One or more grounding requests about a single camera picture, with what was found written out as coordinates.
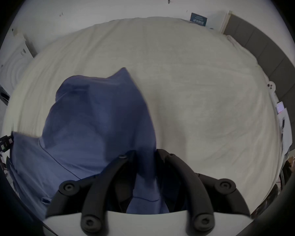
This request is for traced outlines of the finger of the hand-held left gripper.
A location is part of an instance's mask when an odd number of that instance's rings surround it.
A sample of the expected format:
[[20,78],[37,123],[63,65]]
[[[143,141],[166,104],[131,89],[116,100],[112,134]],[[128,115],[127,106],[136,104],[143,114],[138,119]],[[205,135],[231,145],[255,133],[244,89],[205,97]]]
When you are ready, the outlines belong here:
[[0,152],[7,152],[12,149],[14,143],[13,132],[9,136],[5,135],[0,138]]

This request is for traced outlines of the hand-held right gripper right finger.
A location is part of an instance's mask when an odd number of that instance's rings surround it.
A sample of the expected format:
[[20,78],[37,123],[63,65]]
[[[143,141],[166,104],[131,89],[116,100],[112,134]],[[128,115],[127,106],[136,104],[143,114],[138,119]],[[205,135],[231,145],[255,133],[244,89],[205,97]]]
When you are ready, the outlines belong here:
[[251,218],[249,208],[234,181],[195,173],[177,155],[155,152],[156,179],[170,213],[188,211],[187,232],[211,233],[214,213]]

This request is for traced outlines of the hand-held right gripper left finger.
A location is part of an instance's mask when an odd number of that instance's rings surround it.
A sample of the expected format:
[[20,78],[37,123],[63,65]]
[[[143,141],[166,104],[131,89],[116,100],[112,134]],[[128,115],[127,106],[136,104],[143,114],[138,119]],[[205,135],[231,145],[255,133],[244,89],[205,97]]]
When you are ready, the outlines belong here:
[[126,213],[136,181],[136,152],[119,155],[98,175],[60,184],[46,214],[55,234],[106,234],[106,212]]

